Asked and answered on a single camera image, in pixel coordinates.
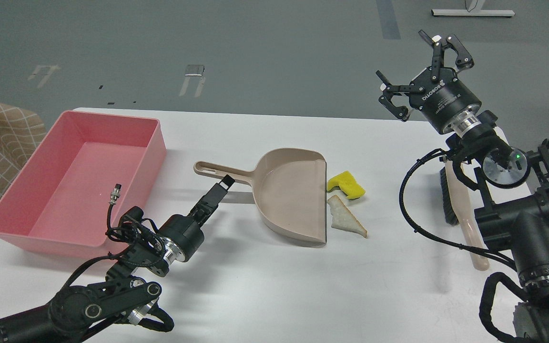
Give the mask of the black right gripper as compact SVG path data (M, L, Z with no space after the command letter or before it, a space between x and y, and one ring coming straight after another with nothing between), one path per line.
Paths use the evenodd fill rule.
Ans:
M477 113L482 106L482 101L460 81L453 68L444 68L445 52L452 49L456 53L457 71L473 68L475 62L454 34L431 37L422 29L418 34L433 49L431 66L416 76L411 81L411 85L393 85L382 72L377 70L376 76L384 86L381 89L379 103L394 115L395 119L407 121L410 116L409 109L406 106L395 106L392 98L411 95L412 109L421 111L439 134L446 134L452 131L449 122L454 116L466 109Z

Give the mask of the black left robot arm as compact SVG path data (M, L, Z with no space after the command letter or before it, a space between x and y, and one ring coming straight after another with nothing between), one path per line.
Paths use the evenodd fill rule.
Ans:
M46 304L0 318L0 343L83 343L111 325L138 325L170 332L174 321L158 304L162 286L135 276L139 268L164 277L172 263L187 262L204 242L202 226L235 183L228 174L187 215L161 227L135 206L114 227L112 210L121 186L111 192L107 237L127 247L80 265Z

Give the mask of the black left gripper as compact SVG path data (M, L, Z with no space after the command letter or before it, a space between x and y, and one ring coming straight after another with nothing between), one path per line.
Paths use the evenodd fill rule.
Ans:
M172 215L161 228L159 234L168 238L179 248L183 258L181 262L187 262L204 242L204 232L201 226L214 214L220 202L224 198L224 190L229 191L234 185L235 179L226 174L221 182L213 185L211 189L194 205L190 216L180 214Z

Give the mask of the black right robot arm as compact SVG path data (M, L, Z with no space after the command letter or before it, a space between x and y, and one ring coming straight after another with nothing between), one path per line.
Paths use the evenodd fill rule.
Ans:
M399 207L414 232L470 252L478 265L489 259L517 272L486 278L478 316L485 330L502 343L549 343L549 139L524 152L497 135L497 116L480 111L481 101L459 79L472 68L471 54L454 35L419 31L433 50L431 63L408 85L392 84L380 71L379 102L397 119L418 110L441 135L448 150L435 149L418 159L399 189ZM406 211L405 189L422 165L438 158L445 220L459 223L466 243L427 232Z

